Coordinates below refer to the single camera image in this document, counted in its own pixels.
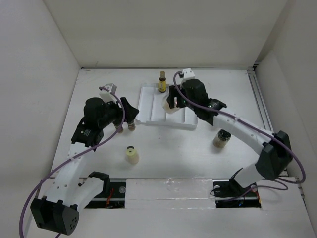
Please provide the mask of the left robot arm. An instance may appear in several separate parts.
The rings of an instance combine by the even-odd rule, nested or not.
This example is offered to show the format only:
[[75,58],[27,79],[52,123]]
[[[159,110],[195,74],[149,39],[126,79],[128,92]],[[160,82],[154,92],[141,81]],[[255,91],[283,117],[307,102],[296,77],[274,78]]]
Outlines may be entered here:
[[31,212],[38,228],[70,235],[74,232],[80,212],[98,196],[110,192],[109,175],[93,171],[81,184],[80,176],[97,147],[102,144],[104,128],[123,122],[133,123],[139,110],[131,106],[125,97],[119,101],[93,97],[85,102],[84,116],[71,138],[67,163],[57,169],[53,185],[42,198],[31,203]]

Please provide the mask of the glass jar with metal rim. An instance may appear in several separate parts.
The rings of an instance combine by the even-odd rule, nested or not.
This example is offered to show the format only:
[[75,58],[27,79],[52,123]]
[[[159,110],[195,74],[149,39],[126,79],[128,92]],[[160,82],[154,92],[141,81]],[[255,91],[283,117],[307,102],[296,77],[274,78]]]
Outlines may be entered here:
[[162,100],[162,108],[167,114],[173,114],[180,110],[178,107],[170,108],[169,103],[167,102],[167,97],[165,96]]

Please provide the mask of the brown granule black cap shaker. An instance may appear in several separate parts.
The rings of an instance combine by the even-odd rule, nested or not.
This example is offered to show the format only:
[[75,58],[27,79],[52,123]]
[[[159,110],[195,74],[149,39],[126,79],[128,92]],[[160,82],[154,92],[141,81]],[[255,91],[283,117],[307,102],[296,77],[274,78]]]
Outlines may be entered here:
[[217,148],[224,148],[231,138],[231,133],[221,129],[213,139],[213,145]]

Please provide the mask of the yellow label sauce bottle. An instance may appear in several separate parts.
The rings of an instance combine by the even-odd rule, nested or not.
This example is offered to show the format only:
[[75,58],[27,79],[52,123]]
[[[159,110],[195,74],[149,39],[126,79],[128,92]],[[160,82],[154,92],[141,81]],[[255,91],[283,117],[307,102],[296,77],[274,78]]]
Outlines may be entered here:
[[158,87],[158,90],[161,92],[161,93],[164,93],[166,92],[166,76],[165,76],[165,72],[164,71],[161,71],[159,73],[159,87]]

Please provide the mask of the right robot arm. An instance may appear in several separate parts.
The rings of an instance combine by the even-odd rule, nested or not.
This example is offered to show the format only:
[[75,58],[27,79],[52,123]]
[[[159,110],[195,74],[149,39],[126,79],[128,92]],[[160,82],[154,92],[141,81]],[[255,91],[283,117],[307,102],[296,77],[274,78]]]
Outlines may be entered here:
[[191,109],[200,120],[235,136],[258,154],[255,162],[240,168],[227,182],[212,190],[216,197],[241,197],[261,180],[278,180],[293,159],[287,133],[264,130],[238,117],[225,103],[210,98],[198,79],[170,85],[164,105],[166,111]]

